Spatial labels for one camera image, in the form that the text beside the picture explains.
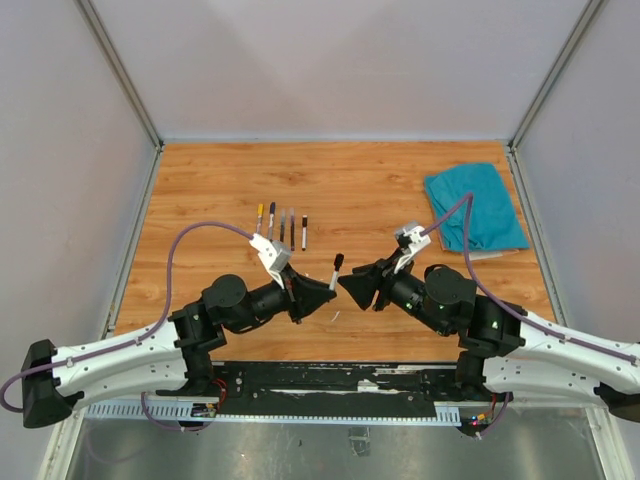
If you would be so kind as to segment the white marker black tip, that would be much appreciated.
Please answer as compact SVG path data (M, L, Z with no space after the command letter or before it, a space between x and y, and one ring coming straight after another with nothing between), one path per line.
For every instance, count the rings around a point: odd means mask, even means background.
M330 280L330 283L329 283L329 289L332 290L332 291L336 290L336 285L338 283L340 268L341 267L334 265L334 271L332 272L331 280Z

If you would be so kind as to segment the small white pen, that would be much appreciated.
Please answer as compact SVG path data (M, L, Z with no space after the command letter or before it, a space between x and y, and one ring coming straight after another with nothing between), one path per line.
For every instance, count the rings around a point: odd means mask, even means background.
M308 216L302 216L302 234L301 234L301 249L302 251L306 251L308 244Z

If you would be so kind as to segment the dark blue-green gel pen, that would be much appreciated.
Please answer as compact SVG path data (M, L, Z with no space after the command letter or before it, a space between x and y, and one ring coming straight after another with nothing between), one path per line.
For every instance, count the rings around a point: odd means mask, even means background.
M282 209L279 221L279 241L284 244L286 238L286 209Z

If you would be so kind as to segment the purple gel pen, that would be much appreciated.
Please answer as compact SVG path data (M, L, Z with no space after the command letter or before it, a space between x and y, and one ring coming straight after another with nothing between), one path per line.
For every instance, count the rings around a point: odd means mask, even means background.
M296 242L295 242L295 226L296 226L296 217L295 217L295 209L291 207L289 209L289 234L290 234L290 249L291 251L295 251Z

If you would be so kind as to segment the white marker blue end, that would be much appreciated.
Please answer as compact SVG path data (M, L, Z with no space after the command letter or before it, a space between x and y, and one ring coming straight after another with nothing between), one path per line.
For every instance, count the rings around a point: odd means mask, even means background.
M269 241L273 240L275 212L276 212L276 202L271 202L269 206L269 222L268 222L268 230L267 230L267 239Z

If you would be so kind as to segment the yellow capped white marker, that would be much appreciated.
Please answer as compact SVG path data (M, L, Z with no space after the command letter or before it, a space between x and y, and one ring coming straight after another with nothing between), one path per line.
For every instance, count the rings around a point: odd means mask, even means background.
M261 231L262 231L263 218L264 218L264 204L260 203L257 208L257 221L256 221L256 230L255 230L255 232L259 235L261 234Z

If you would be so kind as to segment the black pen cap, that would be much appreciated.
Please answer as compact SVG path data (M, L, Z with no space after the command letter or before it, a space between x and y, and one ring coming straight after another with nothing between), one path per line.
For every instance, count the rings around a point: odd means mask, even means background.
M338 253L334 259L334 270L339 271L344 262L344 255L342 253Z

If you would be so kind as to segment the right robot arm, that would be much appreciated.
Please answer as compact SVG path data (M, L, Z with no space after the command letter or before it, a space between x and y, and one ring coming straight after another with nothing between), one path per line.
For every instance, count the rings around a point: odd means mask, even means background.
M574 398L639 419L639 346L546 321L521 306L478 291L458 271L435 264L418 279L400 255L357 267L339 284L363 310L395 305L461 350L454 399L499 399L524 393Z

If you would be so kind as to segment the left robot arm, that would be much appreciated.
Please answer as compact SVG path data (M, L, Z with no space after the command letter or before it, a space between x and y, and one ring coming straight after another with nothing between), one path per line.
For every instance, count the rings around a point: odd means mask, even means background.
M23 425L51 426L94 403L142 392L203 395L215 379L210 353L225 345L226 333L248 333L280 313L299 323L335 296L333 284L291 267L281 281L254 290L226 274L160 324L84 345L35 342L22 367Z

